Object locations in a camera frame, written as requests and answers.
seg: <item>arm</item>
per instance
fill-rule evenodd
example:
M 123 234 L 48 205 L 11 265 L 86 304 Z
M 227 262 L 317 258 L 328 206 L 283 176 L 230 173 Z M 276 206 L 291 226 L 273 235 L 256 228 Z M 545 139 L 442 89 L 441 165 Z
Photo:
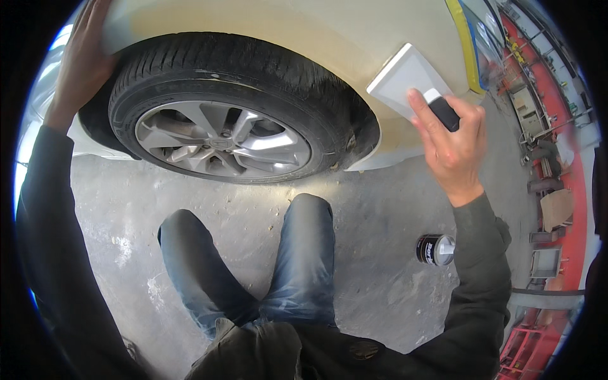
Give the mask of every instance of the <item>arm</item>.
M 99 31 L 109 1 L 91 1 L 66 47 L 55 98 L 34 144 L 16 216 L 26 278 L 46 326 L 82 378 L 142 378 L 95 282 L 70 187 L 72 119 L 107 80 Z
M 485 378 L 496 374 L 511 272 L 505 251 L 508 226 L 497 218 L 478 179 L 485 153 L 483 108 L 446 97 L 461 117 L 450 133 L 416 91 L 409 94 L 416 111 L 413 124 L 423 140 L 429 167 L 450 200 L 457 228 L 454 263 L 460 284 L 452 292 L 442 334 L 409 355 L 437 375 Z

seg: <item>hand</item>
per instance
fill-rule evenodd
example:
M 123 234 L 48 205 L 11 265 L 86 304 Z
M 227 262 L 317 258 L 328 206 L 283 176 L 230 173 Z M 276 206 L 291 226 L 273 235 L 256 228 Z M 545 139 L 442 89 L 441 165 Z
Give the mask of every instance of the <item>hand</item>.
M 486 113 L 483 107 L 445 96 L 447 103 L 460 116 L 460 129 L 450 132 L 430 110 L 418 90 L 408 90 L 407 98 L 416 113 L 412 124 L 420 133 L 426 162 L 452 206 L 464 206 L 483 194 L 483 186 L 479 182 L 479 166 L 486 153 Z
M 44 123 L 67 133 L 76 112 L 95 96 L 108 80 L 116 58 L 102 51 L 102 25 L 112 0 L 89 0 L 78 15 L 67 42 Z

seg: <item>beige car body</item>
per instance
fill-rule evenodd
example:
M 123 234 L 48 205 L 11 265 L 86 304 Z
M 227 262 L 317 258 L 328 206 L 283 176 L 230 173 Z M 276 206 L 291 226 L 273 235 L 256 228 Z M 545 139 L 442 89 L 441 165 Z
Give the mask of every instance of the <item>beige car body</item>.
M 104 45 L 114 53 L 180 32 L 268 41 L 348 83 L 374 112 L 381 133 L 375 149 L 347 170 L 388 167 L 422 154 L 414 127 L 365 91 L 403 44 L 413 44 L 455 95 L 475 103 L 483 98 L 469 88 L 458 30 L 443 0 L 117 0 L 104 26 Z

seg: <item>car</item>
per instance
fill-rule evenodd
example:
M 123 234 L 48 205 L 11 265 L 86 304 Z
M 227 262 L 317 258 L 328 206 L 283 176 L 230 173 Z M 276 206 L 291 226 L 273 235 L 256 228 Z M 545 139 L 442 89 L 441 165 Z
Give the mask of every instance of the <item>car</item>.
M 494 0 L 115 0 L 102 44 L 119 63 L 68 136 L 75 155 L 233 183 L 388 167 L 421 142 L 367 85 L 411 43 L 455 95 L 480 103 L 502 68 L 497 12 Z M 32 85 L 24 166 L 76 13 Z

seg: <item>spatula handle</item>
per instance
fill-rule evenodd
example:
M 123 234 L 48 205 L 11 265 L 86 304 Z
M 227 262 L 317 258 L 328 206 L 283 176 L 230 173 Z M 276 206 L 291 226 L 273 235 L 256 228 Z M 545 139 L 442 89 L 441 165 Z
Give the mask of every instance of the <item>spatula handle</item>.
M 450 107 L 446 99 L 440 96 L 429 103 L 429 108 L 439 118 L 439 120 L 446 126 L 450 132 L 456 132 L 460 128 L 460 116 L 454 112 L 454 109 Z

